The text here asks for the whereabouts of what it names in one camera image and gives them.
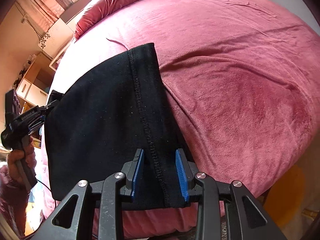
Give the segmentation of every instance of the wooden cabinet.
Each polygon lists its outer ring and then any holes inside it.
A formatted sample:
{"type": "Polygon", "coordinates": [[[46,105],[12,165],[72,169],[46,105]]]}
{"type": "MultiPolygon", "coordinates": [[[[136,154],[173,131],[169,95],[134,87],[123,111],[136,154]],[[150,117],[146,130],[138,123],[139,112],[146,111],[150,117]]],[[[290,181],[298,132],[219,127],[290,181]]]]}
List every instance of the wooden cabinet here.
{"type": "Polygon", "coordinates": [[[30,107],[46,105],[48,94],[45,91],[51,87],[55,74],[49,67],[50,62],[51,60],[40,52],[31,63],[17,88],[22,105],[25,102],[30,107]]]}
{"type": "Polygon", "coordinates": [[[26,101],[32,103],[35,106],[45,106],[47,102],[47,97],[47,93],[45,93],[40,88],[32,84],[26,96],[26,101]]]}
{"type": "Polygon", "coordinates": [[[26,79],[22,79],[17,89],[17,94],[22,98],[26,98],[30,87],[31,83],[26,79]]]}

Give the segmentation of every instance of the drawer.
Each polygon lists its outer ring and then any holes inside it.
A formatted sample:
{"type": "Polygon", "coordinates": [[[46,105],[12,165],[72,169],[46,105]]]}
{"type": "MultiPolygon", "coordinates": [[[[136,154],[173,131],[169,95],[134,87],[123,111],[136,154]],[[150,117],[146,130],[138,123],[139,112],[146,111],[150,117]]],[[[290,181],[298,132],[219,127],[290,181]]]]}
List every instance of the drawer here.
{"type": "Polygon", "coordinates": [[[35,106],[45,106],[47,102],[48,94],[42,91],[40,88],[31,84],[29,92],[26,96],[26,100],[35,106]]]}
{"type": "Polygon", "coordinates": [[[31,86],[30,82],[28,82],[26,79],[22,79],[17,89],[18,96],[22,98],[26,98],[26,95],[30,86],[31,86]]]}

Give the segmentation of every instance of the metal screw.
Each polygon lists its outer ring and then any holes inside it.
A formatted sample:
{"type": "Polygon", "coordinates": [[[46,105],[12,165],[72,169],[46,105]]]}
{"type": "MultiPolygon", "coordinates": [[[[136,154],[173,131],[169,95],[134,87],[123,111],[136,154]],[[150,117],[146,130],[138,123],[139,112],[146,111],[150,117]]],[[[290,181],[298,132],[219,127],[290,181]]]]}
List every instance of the metal screw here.
{"type": "Polygon", "coordinates": [[[84,187],[84,186],[86,186],[87,184],[88,184],[88,182],[87,182],[86,180],[84,180],[84,179],[78,182],[78,186],[79,186],[79,187],[84,187]]]}
{"type": "Polygon", "coordinates": [[[232,184],[233,184],[233,186],[235,186],[235,187],[241,187],[241,186],[242,186],[242,183],[241,183],[241,181],[239,181],[239,180],[235,180],[232,184]]]}
{"type": "Polygon", "coordinates": [[[115,178],[116,179],[122,179],[124,177],[124,173],[123,172],[116,172],[115,173],[115,178]]]}
{"type": "Polygon", "coordinates": [[[196,176],[197,176],[198,179],[204,179],[205,178],[205,173],[198,172],[196,176]]]}

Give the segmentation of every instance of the pink bedding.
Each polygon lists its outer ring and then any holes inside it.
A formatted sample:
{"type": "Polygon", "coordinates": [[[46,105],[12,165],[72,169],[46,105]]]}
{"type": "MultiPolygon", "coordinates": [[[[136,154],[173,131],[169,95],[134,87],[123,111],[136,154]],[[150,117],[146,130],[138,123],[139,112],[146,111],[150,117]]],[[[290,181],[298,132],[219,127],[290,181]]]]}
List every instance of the pink bedding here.
{"type": "MultiPolygon", "coordinates": [[[[199,170],[258,196],[304,152],[320,123],[320,37],[268,0],[139,0],[72,44],[51,90],[154,42],[172,112],[199,170]]],[[[43,168],[48,184],[45,145],[43,168]]],[[[47,192],[44,214],[54,204],[47,192]]],[[[196,206],[124,212],[126,238],[187,231],[196,206]]]]}

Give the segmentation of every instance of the pink jacket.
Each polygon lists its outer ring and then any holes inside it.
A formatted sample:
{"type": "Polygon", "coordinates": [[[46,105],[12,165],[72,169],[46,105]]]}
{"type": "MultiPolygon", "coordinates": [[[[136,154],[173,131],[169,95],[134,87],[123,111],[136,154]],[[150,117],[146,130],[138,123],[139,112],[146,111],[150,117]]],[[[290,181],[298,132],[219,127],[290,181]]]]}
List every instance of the pink jacket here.
{"type": "Polygon", "coordinates": [[[5,165],[0,168],[0,213],[12,230],[23,238],[29,194],[24,186],[12,180],[5,165]]]}

